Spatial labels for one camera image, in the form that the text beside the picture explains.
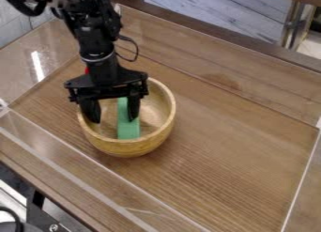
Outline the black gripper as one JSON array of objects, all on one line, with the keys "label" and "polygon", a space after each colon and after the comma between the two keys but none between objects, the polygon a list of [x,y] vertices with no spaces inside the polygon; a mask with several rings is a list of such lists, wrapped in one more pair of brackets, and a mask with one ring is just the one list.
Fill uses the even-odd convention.
[{"label": "black gripper", "polygon": [[86,63],[89,74],[64,82],[69,101],[78,102],[80,110],[92,123],[100,122],[98,101],[128,97],[128,120],[138,116],[140,99],[149,94],[145,72],[125,69],[114,56],[98,62]]}]

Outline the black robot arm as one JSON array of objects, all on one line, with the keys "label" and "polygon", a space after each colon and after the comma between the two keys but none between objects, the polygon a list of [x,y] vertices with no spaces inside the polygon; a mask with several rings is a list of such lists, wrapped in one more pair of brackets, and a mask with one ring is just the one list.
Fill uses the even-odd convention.
[{"label": "black robot arm", "polygon": [[76,103],[86,119],[100,121],[100,100],[125,98],[128,120],[138,116],[140,100],[148,95],[148,75],[124,68],[117,60],[113,42],[129,40],[120,35],[120,14],[110,0],[6,0],[13,8],[29,17],[49,9],[62,20],[77,41],[78,55],[86,73],[66,80],[69,101]]}]

